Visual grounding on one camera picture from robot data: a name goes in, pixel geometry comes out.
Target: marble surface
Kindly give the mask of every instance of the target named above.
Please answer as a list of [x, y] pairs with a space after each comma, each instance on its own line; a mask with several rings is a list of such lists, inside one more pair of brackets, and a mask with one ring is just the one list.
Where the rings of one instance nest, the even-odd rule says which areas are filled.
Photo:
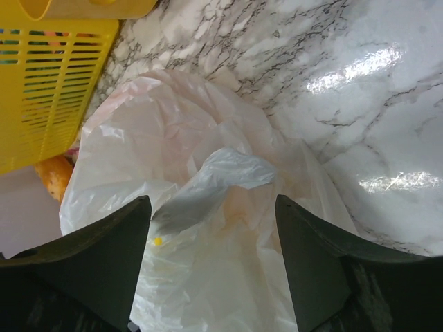
[[443, 1], [163, 0], [126, 21], [89, 114], [140, 73], [228, 86], [303, 138], [359, 231], [443, 255]]

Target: trash bag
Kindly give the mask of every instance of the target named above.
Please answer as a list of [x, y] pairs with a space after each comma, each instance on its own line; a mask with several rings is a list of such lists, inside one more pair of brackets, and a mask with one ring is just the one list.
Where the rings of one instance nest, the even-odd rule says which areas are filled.
[[155, 212], [131, 319], [141, 331], [294, 332], [275, 223], [284, 194], [356, 234], [301, 140], [232, 91], [178, 71], [116, 89], [87, 120], [63, 234], [148, 195]]

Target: white plastic bag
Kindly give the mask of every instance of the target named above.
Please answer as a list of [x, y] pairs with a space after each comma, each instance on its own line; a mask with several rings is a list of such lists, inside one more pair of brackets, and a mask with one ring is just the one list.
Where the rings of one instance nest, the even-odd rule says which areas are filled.
[[156, 213], [131, 314], [144, 332], [293, 332], [278, 194], [356, 234], [302, 141], [224, 87], [155, 71], [85, 124], [60, 222], [68, 234], [149, 195]]

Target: marble countertop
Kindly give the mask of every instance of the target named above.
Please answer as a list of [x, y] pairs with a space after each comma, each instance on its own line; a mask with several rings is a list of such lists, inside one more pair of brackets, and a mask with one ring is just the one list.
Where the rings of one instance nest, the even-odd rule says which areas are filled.
[[442, 255], [442, 15], [437, 0], [162, 0], [123, 24], [89, 115], [146, 71], [199, 74], [306, 140], [364, 237]]

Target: orange object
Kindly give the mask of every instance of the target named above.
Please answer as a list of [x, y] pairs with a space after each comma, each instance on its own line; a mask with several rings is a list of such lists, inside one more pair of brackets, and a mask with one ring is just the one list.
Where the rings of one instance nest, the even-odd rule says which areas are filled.
[[74, 167], [65, 157], [56, 156], [40, 161], [34, 168], [49, 194], [61, 203]]

